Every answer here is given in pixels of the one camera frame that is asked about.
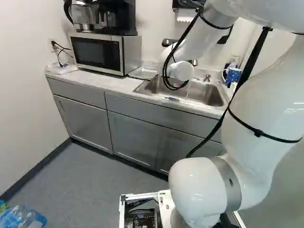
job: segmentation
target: kitchenette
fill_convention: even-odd
[[[146,81],[77,70],[46,77],[72,138],[168,174],[211,132],[229,102],[224,84],[212,79],[220,72],[196,72],[185,96],[165,89],[158,76]],[[208,74],[211,80],[203,82]],[[218,132],[194,156],[223,153]]]

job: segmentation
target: wall outlet plate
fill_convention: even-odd
[[[48,39],[48,45],[49,45],[49,50],[51,53],[54,53],[55,52],[55,49],[54,49],[54,46],[52,44],[52,41],[55,41],[53,38],[49,38]]]

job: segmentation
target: microwave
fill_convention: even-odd
[[[73,32],[69,38],[79,68],[125,76],[141,66],[141,36]]]

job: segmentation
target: blue mug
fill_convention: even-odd
[[[242,75],[242,70],[238,68],[228,68],[224,69],[222,72],[222,76],[224,78],[224,72],[226,72],[227,77],[225,79],[225,84],[229,88],[231,83],[237,82]]]

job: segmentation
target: countertop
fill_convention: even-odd
[[[77,70],[63,75],[53,75],[50,73],[46,73],[46,77],[114,95],[131,98],[134,100],[139,100],[168,108],[174,108],[189,113],[203,115],[210,118],[219,119],[224,113],[222,110],[216,110],[212,107],[209,108],[205,105],[201,106],[193,104],[181,104],[153,96],[134,93],[133,90],[143,82],[140,79],[130,77],[118,77],[105,73],[94,73],[84,70]]]

